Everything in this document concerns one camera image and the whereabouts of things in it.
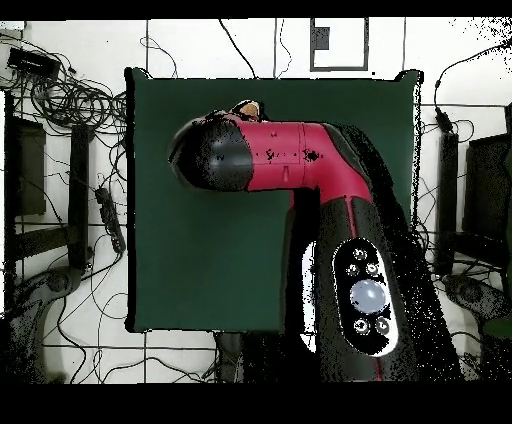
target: black cable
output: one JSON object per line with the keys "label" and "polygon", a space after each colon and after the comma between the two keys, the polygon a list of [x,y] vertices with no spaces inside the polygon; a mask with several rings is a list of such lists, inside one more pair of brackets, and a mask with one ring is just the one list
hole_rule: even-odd
{"label": "black cable", "polygon": [[[473,138],[473,136],[475,135],[475,124],[473,124],[473,122],[470,121],[469,119],[458,119],[458,120],[452,122],[452,124],[455,125],[455,127],[457,128],[457,131],[455,132],[455,134],[459,133],[458,124],[460,124],[462,122],[466,122],[471,126],[471,135],[468,138],[466,138],[465,140],[459,140],[459,144],[465,143],[465,142],[471,140]],[[422,122],[421,125],[422,125],[421,131],[420,131],[421,135],[426,135],[426,134],[428,134],[432,131],[435,131],[436,129],[439,128],[438,124],[425,124],[424,122]]]}
{"label": "black cable", "polygon": [[[92,291],[92,279],[91,279],[91,294],[93,294],[93,291]],[[103,319],[103,316],[106,316],[106,317],[108,317],[110,319],[125,319],[126,318],[126,315],[123,316],[123,317],[111,317],[110,315],[105,313],[105,309],[107,309],[107,306],[112,301],[112,299],[114,299],[117,296],[121,296],[121,295],[128,296],[127,293],[122,293],[122,292],[115,293],[112,296],[110,296],[110,298],[106,301],[105,306],[103,306],[102,309],[99,309],[99,306],[96,303],[96,300],[94,301],[94,303],[96,303],[96,306],[98,307],[98,309],[100,310],[100,313],[101,313],[100,319],[99,319],[99,322],[98,322],[98,349],[97,349],[97,352],[101,352],[101,349],[100,349],[100,330],[101,330],[101,320]],[[98,382],[101,382],[101,377],[100,377],[101,376],[101,368],[100,368],[100,364],[101,364],[101,358],[102,358],[103,354],[99,353],[99,355],[100,355],[100,358],[98,359],[98,363],[97,364],[93,364],[93,367],[94,367],[93,371],[96,374]]]}
{"label": "black cable", "polygon": [[237,45],[235,44],[233,38],[231,37],[231,34],[229,33],[229,31],[227,30],[227,28],[224,26],[224,23],[222,22],[222,19],[219,19],[219,24],[220,26],[222,27],[222,29],[224,30],[224,32],[227,34],[228,38],[229,38],[229,41],[231,41],[231,44],[233,45],[233,47],[235,48],[235,50],[238,52],[238,54],[242,57],[242,59],[245,61],[245,63],[247,63],[247,66],[249,67],[249,69],[251,70],[252,72],[252,76],[253,78],[258,78],[256,76],[256,73],[254,72],[254,69],[252,67],[252,65],[249,63],[249,61],[245,58],[245,56],[243,55],[243,53],[240,51],[240,49],[237,47]]}
{"label": "black cable", "polygon": [[283,49],[286,50],[286,53],[288,53],[288,57],[290,60],[288,61],[288,65],[286,65],[286,69],[284,71],[281,71],[281,73],[277,76],[277,78],[281,78],[281,75],[288,72],[288,70],[290,69],[290,65],[292,63],[292,55],[290,54],[290,51],[286,48],[286,46],[283,44],[283,27],[284,27],[284,18],[281,22],[281,30],[279,31],[279,43],[281,44]]}
{"label": "black cable", "polygon": [[[98,239],[96,240],[96,242],[94,243],[94,247],[93,247],[93,256],[96,254],[96,246],[99,242],[99,240],[101,240],[103,237],[106,237],[107,234],[103,234],[102,236],[98,237]],[[91,278],[91,276],[93,275],[97,275],[99,274],[100,272],[103,272],[107,269],[110,269],[112,267],[114,267],[120,260],[121,256],[118,256],[118,258],[116,258],[116,260],[114,260],[114,262],[112,262],[112,264],[110,264],[109,266],[99,270],[99,271],[96,271],[94,273],[91,273],[90,275],[86,276],[86,277],[82,277],[81,281],[85,281],[89,278]],[[96,291],[98,289],[98,287],[101,285],[101,283],[103,283],[104,279],[106,278],[106,275],[102,278],[102,280],[99,282],[99,284],[96,286],[96,288],[94,289],[94,291]],[[84,300],[82,300],[82,302],[80,304],[78,304],[78,306],[75,307],[75,309],[73,309],[68,315],[66,315],[66,317],[64,319],[62,319],[61,323],[63,323],[65,320],[67,320],[71,315],[73,315],[76,310],[78,308],[80,308],[80,306],[82,306],[89,298],[91,297],[91,294],[89,294]],[[48,331],[44,337],[43,337],[43,340],[45,340],[51,333],[53,333],[55,330],[57,329],[57,326],[53,327],[50,331]]]}
{"label": "black cable", "polygon": [[166,364],[165,362],[163,362],[161,359],[159,358],[156,358],[154,356],[148,356],[146,359],[143,359],[142,361],[139,361],[139,362],[135,362],[134,364],[130,364],[130,365],[122,365],[122,366],[119,366],[119,367],[114,367],[114,368],[111,368],[109,370],[109,372],[107,372],[107,374],[105,375],[105,378],[103,378],[101,380],[101,384],[105,384],[105,381],[107,380],[108,376],[116,371],[116,370],[125,370],[125,369],[128,369],[128,368],[133,368],[133,367],[136,367],[138,365],[142,365],[142,364],[145,364],[147,363],[147,361],[156,361],[158,362],[160,365],[163,365],[165,368],[167,369],[170,369],[171,371],[175,371],[175,372],[179,372],[181,374],[183,374],[184,376],[188,377],[190,380],[192,381],[195,381],[197,383],[205,383],[205,381],[201,380],[201,377],[199,376],[199,374],[195,373],[195,372],[186,372],[182,369],[179,369],[179,368],[176,368],[176,367],[173,367],[171,365],[168,365]]}
{"label": "black cable", "polygon": [[[153,43],[155,43],[156,47],[151,47],[149,44],[147,44],[149,41],[152,41]],[[148,51],[148,49],[160,50],[162,53],[165,53],[167,56],[169,56],[169,58],[172,60],[172,63],[174,65],[174,71],[171,75],[171,78],[174,78],[175,76],[176,76],[176,78],[178,78],[178,66],[176,65],[176,61],[174,60],[174,58],[171,56],[171,54],[169,52],[167,52],[162,47],[160,47],[160,44],[158,44],[153,38],[148,37],[147,35],[145,37],[141,37],[141,39],[139,40],[139,43],[141,44],[142,47],[146,48],[146,51]]]}
{"label": "black cable", "polygon": [[479,58],[480,56],[484,55],[484,54],[488,54],[490,53],[492,50],[499,50],[499,49],[502,49],[502,48],[509,48],[510,46],[512,45],[512,38],[503,42],[503,43],[500,43],[498,45],[495,45],[495,46],[492,46],[492,47],[489,47],[485,50],[482,50],[466,59],[462,59],[462,60],[459,60],[455,63],[452,63],[450,66],[446,67],[443,72],[441,72],[441,75],[439,76],[439,78],[437,79],[436,81],[436,84],[435,84],[435,90],[434,90],[434,107],[436,109],[439,108],[438,104],[437,104],[437,90],[439,88],[439,86],[441,85],[441,80],[444,76],[444,74],[451,68],[453,68],[454,66],[460,64],[460,63],[464,63],[464,62],[469,62],[470,60],[473,60],[473,59],[477,59]]}
{"label": "black cable", "polygon": [[69,382],[69,384],[73,384],[73,382],[75,381],[75,378],[76,376],[78,375],[78,373],[80,372],[80,370],[82,369],[82,367],[84,366],[85,364],[85,361],[87,359],[87,352],[85,351],[85,349],[83,347],[81,347],[78,343],[76,343],[74,340],[71,340],[68,336],[66,336],[64,334],[64,332],[62,331],[62,328],[60,327],[60,324],[61,324],[61,320],[62,320],[62,316],[64,315],[64,311],[66,310],[66,305],[67,305],[67,299],[66,297],[63,298],[64,300],[64,303],[63,303],[63,306],[62,306],[62,310],[60,311],[60,314],[59,314],[59,317],[57,318],[57,329],[59,330],[59,333],[60,335],[68,342],[68,343],[71,343],[72,345],[76,346],[77,348],[79,348],[84,357],[82,359],[82,363],[80,364],[80,366],[77,368],[77,370],[75,371],[75,373],[73,374],[73,377],[71,377],[71,380]]}
{"label": "black cable", "polygon": [[476,342],[478,342],[480,345],[483,345],[483,342],[476,336],[474,336],[473,334],[471,333],[468,333],[467,331],[455,331],[454,333],[451,333],[450,336],[451,338],[453,339],[455,336],[459,336],[459,335],[462,335],[462,336],[467,336],[467,337],[470,337],[471,339],[475,340]]}

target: black stand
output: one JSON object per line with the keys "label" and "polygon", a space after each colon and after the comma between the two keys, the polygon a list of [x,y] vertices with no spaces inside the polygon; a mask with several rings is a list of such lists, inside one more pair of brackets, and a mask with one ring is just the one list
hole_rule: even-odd
{"label": "black stand", "polygon": [[[24,176],[19,169],[19,140],[16,137],[14,103],[6,96],[5,197],[16,198],[16,181]],[[16,234],[13,208],[6,208],[5,234],[5,317],[8,332],[4,344],[6,380],[17,383],[47,383],[44,369],[43,330],[51,304],[75,291],[86,271],[91,251],[88,248],[89,142],[94,133],[86,125],[72,130],[69,181],[69,224],[48,230]],[[42,272],[19,285],[15,284],[16,261],[58,247],[68,247],[69,266]]]}

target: black handle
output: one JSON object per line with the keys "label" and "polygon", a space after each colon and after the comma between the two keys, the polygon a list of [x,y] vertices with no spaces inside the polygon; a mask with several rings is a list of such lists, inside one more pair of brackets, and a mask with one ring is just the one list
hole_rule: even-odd
{"label": "black handle", "polygon": [[[375,206],[359,198],[321,205],[315,261],[321,380],[416,380],[405,308]],[[372,289],[373,300],[357,300],[358,287]],[[391,306],[378,306],[379,297]],[[389,341],[393,329],[396,344]]]}

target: wire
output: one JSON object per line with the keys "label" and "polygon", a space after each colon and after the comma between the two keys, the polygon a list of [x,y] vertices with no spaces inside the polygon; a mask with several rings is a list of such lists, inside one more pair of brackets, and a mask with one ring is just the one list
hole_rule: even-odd
{"label": "wire", "polygon": [[253,78],[258,78],[256,76],[256,73],[254,72],[254,69],[253,67],[251,66],[251,64],[249,63],[249,61],[245,58],[245,56],[243,55],[243,53],[240,51],[240,49],[237,47],[237,45],[235,44],[235,42],[233,41],[233,38],[231,37],[231,34],[229,33],[229,31],[227,30],[227,28],[224,26],[224,23],[222,22],[222,19],[219,19],[219,24],[220,26],[222,27],[222,29],[224,30],[224,32],[227,34],[228,38],[229,38],[229,41],[231,41],[231,44],[233,45],[233,47],[235,48],[235,50],[238,52],[238,54],[242,57],[242,59],[245,61],[245,63],[247,63],[247,66],[249,67],[249,69],[251,70],[252,72],[252,76]]}
{"label": "wire", "polygon": [[205,383],[205,381],[201,380],[201,377],[199,376],[199,374],[195,373],[195,372],[186,372],[180,368],[176,368],[176,367],[173,367],[171,365],[168,365],[166,364],[165,362],[163,362],[161,359],[159,358],[156,358],[154,356],[148,356],[146,359],[143,359],[142,361],[139,361],[139,362],[135,362],[134,364],[130,364],[130,365],[121,365],[121,366],[118,366],[118,367],[114,367],[114,368],[111,368],[109,372],[107,372],[107,374],[105,375],[105,378],[103,378],[101,380],[101,384],[105,384],[105,381],[107,380],[108,376],[116,371],[116,370],[125,370],[125,369],[129,369],[129,368],[134,368],[138,365],[141,365],[141,364],[144,364],[144,363],[147,363],[147,361],[156,361],[158,362],[160,365],[163,365],[165,368],[167,369],[170,369],[171,371],[176,371],[176,372],[179,372],[181,374],[183,374],[183,376],[186,376],[188,377],[190,380],[192,381],[195,381],[197,383]]}
{"label": "wire", "polygon": [[[459,133],[459,125],[458,124],[463,123],[463,122],[466,122],[471,126],[471,135],[468,138],[466,138],[465,140],[459,141],[459,144],[465,143],[465,142],[471,140],[473,138],[473,136],[475,135],[475,125],[469,119],[458,119],[457,121],[452,122],[452,124],[455,125],[455,127],[457,128],[457,131],[455,134]],[[420,130],[421,135],[426,135],[426,134],[439,128],[438,124],[425,124],[424,122],[422,122],[421,125],[422,125],[421,130]]]}
{"label": "wire", "polygon": [[64,303],[63,303],[63,306],[62,306],[62,310],[60,311],[60,315],[59,315],[59,318],[57,318],[57,328],[59,330],[59,333],[60,335],[69,343],[71,343],[72,345],[76,346],[77,348],[79,348],[84,357],[82,359],[82,363],[80,364],[80,366],[77,368],[77,370],[75,371],[75,373],[73,374],[73,377],[71,377],[71,380],[69,382],[69,384],[73,384],[73,382],[75,381],[75,378],[76,376],[78,375],[78,373],[80,372],[80,370],[82,369],[82,367],[84,366],[85,364],[85,361],[87,360],[87,352],[85,351],[85,349],[83,347],[81,347],[78,343],[76,343],[74,340],[71,340],[68,336],[66,336],[64,334],[64,332],[62,331],[62,328],[60,327],[60,324],[61,324],[61,320],[62,320],[62,316],[64,315],[64,311],[66,310],[66,305],[67,305],[67,299],[66,297],[64,297]]}
{"label": "wire", "polygon": [[283,44],[283,27],[284,27],[284,18],[281,22],[281,30],[279,31],[279,43],[281,44],[283,49],[286,50],[286,53],[288,53],[288,57],[290,60],[288,61],[288,65],[286,65],[286,69],[284,71],[281,71],[281,73],[277,76],[277,78],[281,78],[281,75],[288,72],[288,70],[290,69],[290,65],[292,63],[292,55],[290,54],[290,51],[286,48],[286,46]]}
{"label": "wire", "polygon": [[450,334],[450,337],[453,339],[455,336],[467,336],[473,340],[475,340],[476,342],[478,342],[480,345],[483,344],[483,342],[476,336],[474,336],[473,334],[471,333],[468,333],[467,331],[455,331],[454,333],[451,333]]}
{"label": "wire", "polygon": [[[148,45],[148,41],[152,41],[156,45],[156,47],[149,46]],[[146,34],[146,36],[141,37],[141,39],[139,40],[139,43],[142,45],[142,47],[145,47],[146,49],[160,50],[162,53],[165,53],[167,56],[169,56],[171,58],[171,60],[172,60],[173,65],[174,65],[174,71],[172,73],[171,78],[174,78],[174,77],[178,78],[178,67],[176,66],[176,61],[174,60],[174,58],[171,56],[170,53],[168,53],[166,50],[164,50],[162,47],[160,47],[160,44],[158,44],[154,39],[149,37],[147,34]]]}
{"label": "wire", "polygon": [[473,56],[470,56],[466,59],[462,59],[462,60],[459,60],[458,62],[455,62],[455,63],[452,63],[450,66],[446,67],[443,72],[441,72],[441,75],[439,76],[438,80],[436,81],[436,84],[435,84],[435,90],[434,90],[434,106],[436,108],[438,108],[438,104],[437,104],[437,90],[439,88],[439,86],[441,85],[441,80],[444,76],[444,74],[451,68],[453,68],[454,66],[460,64],[460,63],[464,63],[464,62],[469,62],[470,60],[473,60],[473,59],[477,59],[479,58],[480,56],[484,55],[484,54],[488,54],[490,53],[491,51],[493,50],[499,50],[499,49],[503,49],[503,48],[509,48],[510,46],[512,45],[512,38],[503,42],[503,43],[500,43],[500,44],[497,44],[495,46],[492,46],[492,47],[489,47],[485,50],[482,50],[481,52],[478,52],[476,54],[474,54]]}

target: green backdrop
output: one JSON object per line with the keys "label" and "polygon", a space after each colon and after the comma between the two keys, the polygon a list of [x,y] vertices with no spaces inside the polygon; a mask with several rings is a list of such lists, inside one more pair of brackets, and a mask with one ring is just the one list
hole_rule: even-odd
{"label": "green backdrop", "polygon": [[252,99],[264,103],[272,120],[356,125],[381,153],[410,215],[416,71],[397,81],[148,79],[138,69],[132,78],[136,288],[129,295],[137,332],[282,329],[290,195],[183,188],[167,149],[193,118]]}

